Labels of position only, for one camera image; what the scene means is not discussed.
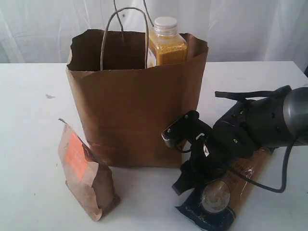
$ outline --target white table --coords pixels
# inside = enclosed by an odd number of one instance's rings
[[[65,186],[57,154],[63,129],[59,117],[84,138],[65,64],[0,64],[0,75],[0,230],[199,230],[174,208],[189,194],[178,197],[171,189],[178,169],[113,167],[122,202],[93,222]],[[307,83],[293,62],[207,63],[198,111],[213,125],[234,104],[215,99],[215,90],[274,90]],[[280,186],[283,152],[276,152],[260,182]],[[307,164],[308,148],[295,147],[286,191],[255,187],[231,230],[307,230]]]

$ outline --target white jar lid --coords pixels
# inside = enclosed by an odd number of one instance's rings
[[[172,17],[159,17],[154,21],[154,26],[159,29],[171,29],[176,27],[177,24],[177,20]]]

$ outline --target white curtain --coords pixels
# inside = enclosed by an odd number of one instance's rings
[[[180,32],[208,42],[208,61],[294,61],[308,65],[308,0],[147,0],[150,16],[177,18]],[[143,8],[142,0],[116,0]],[[113,0],[0,0],[0,63],[64,63],[72,37],[104,28]],[[120,14],[144,31],[139,12]],[[111,30],[119,30],[116,18]]]

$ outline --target kraft paper pouch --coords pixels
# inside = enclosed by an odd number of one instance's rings
[[[113,166],[179,167],[181,155],[161,132],[199,101],[207,42],[181,34],[187,60],[145,69],[146,34],[90,29],[73,38],[67,64],[90,149]]]
[[[270,157],[261,148],[250,159],[239,159],[232,166],[242,175],[256,180]],[[253,185],[227,171],[222,178],[196,188],[179,207],[202,230],[226,231],[234,222]]]
[[[92,220],[98,221],[119,203],[111,170],[94,160],[91,150],[66,123],[58,154],[66,185]]]

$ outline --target orange label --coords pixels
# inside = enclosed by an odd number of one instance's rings
[[[73,169],[77,178],[82,180],[82,177],[88,168],[88,162],[85,159],[82,142],[75,133],[72,134],[69,140],[64,160]]]

